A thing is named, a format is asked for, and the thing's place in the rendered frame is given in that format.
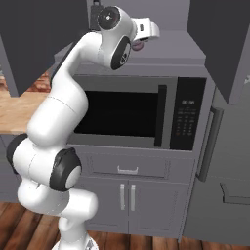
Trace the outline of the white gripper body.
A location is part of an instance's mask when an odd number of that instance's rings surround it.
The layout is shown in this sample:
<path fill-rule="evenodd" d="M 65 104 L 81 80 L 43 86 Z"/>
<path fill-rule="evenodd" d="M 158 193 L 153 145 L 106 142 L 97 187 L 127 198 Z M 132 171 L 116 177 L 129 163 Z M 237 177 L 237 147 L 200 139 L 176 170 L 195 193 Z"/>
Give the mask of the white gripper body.
<path fill-rule="evenodd" d="M 156 39 L 160 37 L 160 30 L 156 23 L 153 21 L 150 23 L 150 35 L 149 39 Z"/>

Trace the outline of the purple round jar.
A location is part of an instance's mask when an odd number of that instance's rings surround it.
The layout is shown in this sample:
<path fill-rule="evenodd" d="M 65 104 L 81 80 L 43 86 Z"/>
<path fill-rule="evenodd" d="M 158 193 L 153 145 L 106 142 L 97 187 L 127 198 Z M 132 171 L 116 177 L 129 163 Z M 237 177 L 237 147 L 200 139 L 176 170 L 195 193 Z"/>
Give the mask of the purple round jar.
<path fill-rule="evenodd" d="M 132 43 L 132 49 L 134 51 L 140 51 L 143 47 L 144 47 L 144 42 L 141 40 L 137 40 Z"/>

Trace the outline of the dark grey countertop appliance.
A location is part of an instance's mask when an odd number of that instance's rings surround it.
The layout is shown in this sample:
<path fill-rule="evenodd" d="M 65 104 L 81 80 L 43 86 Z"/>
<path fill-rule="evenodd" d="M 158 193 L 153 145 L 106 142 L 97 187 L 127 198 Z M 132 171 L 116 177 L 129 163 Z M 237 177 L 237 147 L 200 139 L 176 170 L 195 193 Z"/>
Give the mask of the dark grey countertop appliance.
<path fill-rule="evenodd" d="M 101 0 L 93 0 L 93 4 L 90 10 L 90 28 L 95 31 L 99 31 L 98 15 L 102 11 L 104 6 L 101 4 Z"/>

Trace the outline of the dark grey upper cupboard door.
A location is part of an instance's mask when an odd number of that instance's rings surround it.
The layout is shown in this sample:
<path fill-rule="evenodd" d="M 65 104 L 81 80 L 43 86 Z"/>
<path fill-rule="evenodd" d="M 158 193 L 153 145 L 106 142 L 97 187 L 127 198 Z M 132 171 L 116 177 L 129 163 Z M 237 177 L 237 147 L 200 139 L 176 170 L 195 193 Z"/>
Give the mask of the dark grey upper cupboard door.
<path fill-rule="evenodd" d="M 250 0 L 190 0 L 187 32 L 225 101 L 237 104 L 250 74 Z"/>
<path fill-rule="evenodd" d="M 21 96 L 88 29 L 86 0 L 0 0 L 0 66 L 10 95 Z"/>

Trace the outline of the grey built-in microwave oven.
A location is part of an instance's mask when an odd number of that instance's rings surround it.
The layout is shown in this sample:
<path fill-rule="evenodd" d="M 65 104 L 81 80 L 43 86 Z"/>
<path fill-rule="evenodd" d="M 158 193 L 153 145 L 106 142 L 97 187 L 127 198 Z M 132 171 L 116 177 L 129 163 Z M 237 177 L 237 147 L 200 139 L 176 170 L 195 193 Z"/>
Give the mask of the grey built-in microwave oven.
<path fill-rule="evenodd" d="M 199 77 L 175 77 L 177 90 L 171 129 L 173 150 L 193 149 L 206 80 Z"/>

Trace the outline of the black glass microwave door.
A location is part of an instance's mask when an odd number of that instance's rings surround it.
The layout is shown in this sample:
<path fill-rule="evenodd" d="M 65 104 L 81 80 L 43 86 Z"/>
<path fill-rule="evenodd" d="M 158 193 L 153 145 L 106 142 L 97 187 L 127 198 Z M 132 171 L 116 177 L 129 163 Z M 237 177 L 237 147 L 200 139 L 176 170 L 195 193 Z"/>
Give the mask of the black glass microwave door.
<path fill-rule="evenodd" d="M 77 75 L 89 107 L 70 138 L 73 145 L 170 147 L 175 77 Z M 158 86 L 167 86 L 161 147 L 154 145 Z"/>

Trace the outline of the grey fridge door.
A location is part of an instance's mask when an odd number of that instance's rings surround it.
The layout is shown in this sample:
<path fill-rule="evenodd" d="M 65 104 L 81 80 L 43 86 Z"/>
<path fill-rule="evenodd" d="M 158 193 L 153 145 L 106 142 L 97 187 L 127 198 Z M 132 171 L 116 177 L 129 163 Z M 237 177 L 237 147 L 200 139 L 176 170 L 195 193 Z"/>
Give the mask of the grey fridge door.
<path fill-rule="evenodd" d="M 224 116 L 207 179 L 250 180 L 250 83 L 243 86 L 237 104 L 227 104 L 217 90 L 212 106 L 222 108 Z M 212 118 L 211 112 L 197 174 L 200 172 Z"/>

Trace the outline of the grey lower cupboard door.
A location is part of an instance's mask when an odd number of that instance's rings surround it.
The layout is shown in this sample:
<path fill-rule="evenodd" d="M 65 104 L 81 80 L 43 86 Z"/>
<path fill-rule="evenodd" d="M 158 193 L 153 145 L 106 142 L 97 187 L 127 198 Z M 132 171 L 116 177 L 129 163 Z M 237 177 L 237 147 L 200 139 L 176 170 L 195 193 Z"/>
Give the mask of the grey lower cupboard door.
<path fill-rule="evenodd" d="M 131 211 L 131 185 L 136 185 L 136 207 Z M 129 232 L 178 238 L 188 196 L 188 185 L 131 181 L 129 184 Z"/>
<path fill-rule="evenodd" d="M 120 184 L 125 185 L 125 210 L 120 209 Z M 82 178 L 80 186 L 99 200 L 96 215 L 87 221 L 87 229 L 105 232 L 128 232 L 128 181 L 106 178 Z"/>

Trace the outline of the grey fridge drawer front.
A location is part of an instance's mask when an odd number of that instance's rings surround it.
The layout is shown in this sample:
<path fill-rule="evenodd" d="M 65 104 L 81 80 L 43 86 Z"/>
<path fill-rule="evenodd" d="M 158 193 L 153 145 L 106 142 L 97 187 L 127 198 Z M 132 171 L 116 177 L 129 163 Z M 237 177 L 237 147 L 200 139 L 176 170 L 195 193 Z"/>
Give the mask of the grey fridge drawer front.
<path fill-rule="evenodd" d="M 250 246 L 250 205 L 226 204 L 220 183 L 231 196 L 250 197 L 250 181 L 208 178 L 195 181 L 183 236 Z"/>

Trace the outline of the grey base cupboard run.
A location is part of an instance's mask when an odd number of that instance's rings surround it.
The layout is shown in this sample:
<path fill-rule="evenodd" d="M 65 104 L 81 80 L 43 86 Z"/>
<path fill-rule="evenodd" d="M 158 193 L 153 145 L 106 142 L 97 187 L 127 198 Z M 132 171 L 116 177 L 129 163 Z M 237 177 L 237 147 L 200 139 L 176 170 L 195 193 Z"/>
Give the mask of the grey base cupboard run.
<path fill-rule="evenodd" d="M 6 158 L 7 145 L 13 138 L 13 135 L 0 134 L 0 201 L 18 203 L 20 181 Z"/>

